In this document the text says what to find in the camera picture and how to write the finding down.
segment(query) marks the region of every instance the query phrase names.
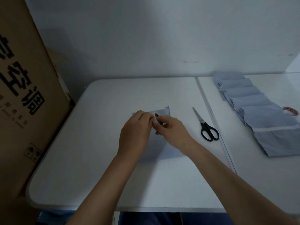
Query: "cardboard box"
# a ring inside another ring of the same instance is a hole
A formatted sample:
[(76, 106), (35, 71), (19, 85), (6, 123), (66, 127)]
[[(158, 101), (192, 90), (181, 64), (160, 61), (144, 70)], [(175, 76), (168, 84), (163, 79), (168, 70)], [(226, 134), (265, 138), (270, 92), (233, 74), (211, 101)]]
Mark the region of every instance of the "cardboard box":
[(25, 1), (2, 0), (0, 18), (0, 216), (5, 216), (27, 211), (24, 185), (70, 106)]

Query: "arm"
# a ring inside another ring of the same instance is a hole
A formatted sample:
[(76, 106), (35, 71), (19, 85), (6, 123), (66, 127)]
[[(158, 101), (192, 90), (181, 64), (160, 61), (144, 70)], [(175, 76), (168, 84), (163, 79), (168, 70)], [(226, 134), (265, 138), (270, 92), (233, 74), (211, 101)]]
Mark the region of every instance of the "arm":
[(152, 114), (138, 111), (125, 123), (117, 155), (67, 225), (111, 225), (122, 191), (148, 143), (152, 119)]
[(193, 161), (235, 225), (299, 224), (197, 143), (181, 121), (170, 116), (160, 116), (157, 120), (166, 124), (153, 126), (156, 134), (164, 136)]

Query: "black scissor handle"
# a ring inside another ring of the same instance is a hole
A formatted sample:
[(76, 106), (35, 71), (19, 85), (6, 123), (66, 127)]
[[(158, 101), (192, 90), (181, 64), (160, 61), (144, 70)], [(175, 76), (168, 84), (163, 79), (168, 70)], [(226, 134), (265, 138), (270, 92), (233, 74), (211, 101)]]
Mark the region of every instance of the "black scissor handle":
[[(207, 141), (213, 141), (213, 140), (218, 140), (218, 139), (220, 138), (219, 132), (218, 132), (215, 128), (213, 128), (213, 127), (211, 127), (210, 125), (208, 125), (206, 122), (204, 122), (204, 123), (201, 122), (201, 126), (202, 126), (202, 128), (201, 128), (201, 135), (203, 136), (203, 138), (204, 138), (205, 140), (207, 140)], [(217, 136), (218, 136), (217, 138), (215, 138), (215, 136), (212, 134), (211, 130), (213, 130), (213, 131), (216, 132), (216, 134), (217, 134)], [(203, 131), (207, 132), (207, 134), (208, 134), (208, 136), (210, 137), (210, 139), (206, 138), (206, 137), (203, 135)]]

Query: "scissor blade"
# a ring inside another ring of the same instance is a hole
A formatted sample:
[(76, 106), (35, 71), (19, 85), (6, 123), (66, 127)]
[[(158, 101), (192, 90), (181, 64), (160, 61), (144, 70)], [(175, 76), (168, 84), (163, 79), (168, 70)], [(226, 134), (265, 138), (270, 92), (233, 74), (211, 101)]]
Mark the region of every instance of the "scissor blade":
[(193, 110), (194, 110), (194, 112), (195, 112), (197, 118), (199, 119), (199, 121), (204, 123), (202, 117), (200, 116), (200, 114), (198, 114), (197, 110), (196, 110), (194, 107), (193, 107)]

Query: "scissors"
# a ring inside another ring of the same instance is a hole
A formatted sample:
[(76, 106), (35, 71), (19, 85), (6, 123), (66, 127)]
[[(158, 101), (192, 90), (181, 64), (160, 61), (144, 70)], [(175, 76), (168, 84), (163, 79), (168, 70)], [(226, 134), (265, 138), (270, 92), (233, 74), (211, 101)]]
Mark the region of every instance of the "scissors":
[[(209, 126), (209, 125), (202, 119), (202, 117), (198, 114), (198, 112), (195, 110), (195, 108), (193, 108), (193, 110), (194, 110), (194, 112), (195, 112), (197, 118), (199, 119), (199, 121), (200, 121), (200, 123), (201, 123), (201, 126), (202, 126), (202, 128), (201, 128), (201, 135), (204, 137), (204, 139), (207, 140), (207, 141), (218, 140), (218, 139), (220, 138), (218, 131), (217, 131), (215, 128)], [(213, 131), (216, 132), (216, 134), (218, 135), (217, 138), (215, 138), (215, 136), (212, 134), (212, 131), (211, 131), (211, 130), (213, 130)], [(208, 136), (210, 137), (210, 139), (207, 139), (207, 138), (203, 135), (203, 131), (207, 132), (207, 134), (208, 134)]]

